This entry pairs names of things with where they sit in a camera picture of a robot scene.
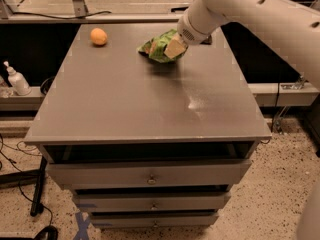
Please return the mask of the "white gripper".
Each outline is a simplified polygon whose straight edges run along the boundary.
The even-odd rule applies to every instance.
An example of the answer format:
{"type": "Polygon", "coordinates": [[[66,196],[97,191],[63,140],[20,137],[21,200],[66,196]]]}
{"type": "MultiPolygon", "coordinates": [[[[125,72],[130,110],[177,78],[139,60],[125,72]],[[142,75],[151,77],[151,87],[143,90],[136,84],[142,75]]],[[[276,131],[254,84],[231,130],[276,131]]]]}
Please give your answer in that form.
{"type": "Polygon", "coordinates": [[[200,44],[217,28],[227,23],[225,16],[209,10],[202,0],[194,0],[177,24],[177,32],[182,40],[172,38],[164,54],[169,59],[174,59],[187,50],[187,45],[200,44]]]}

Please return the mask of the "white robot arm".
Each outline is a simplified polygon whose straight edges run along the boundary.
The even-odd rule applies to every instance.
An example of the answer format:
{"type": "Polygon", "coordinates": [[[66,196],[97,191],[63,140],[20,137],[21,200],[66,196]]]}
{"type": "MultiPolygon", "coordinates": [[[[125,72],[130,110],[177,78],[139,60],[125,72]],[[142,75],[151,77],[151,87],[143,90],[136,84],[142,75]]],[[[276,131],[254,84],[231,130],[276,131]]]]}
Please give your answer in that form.
{"type": "MultiPolygon", "coordinates": [[[[203,41],[227,21],[239,22],[313,85],[320,85],[319,13],[288,0],[194,0],[179,22],[203,41]]],[[[320,161],[299,123],[274,134],[218,221],[201,240],[320,240],[320,161]]]]}

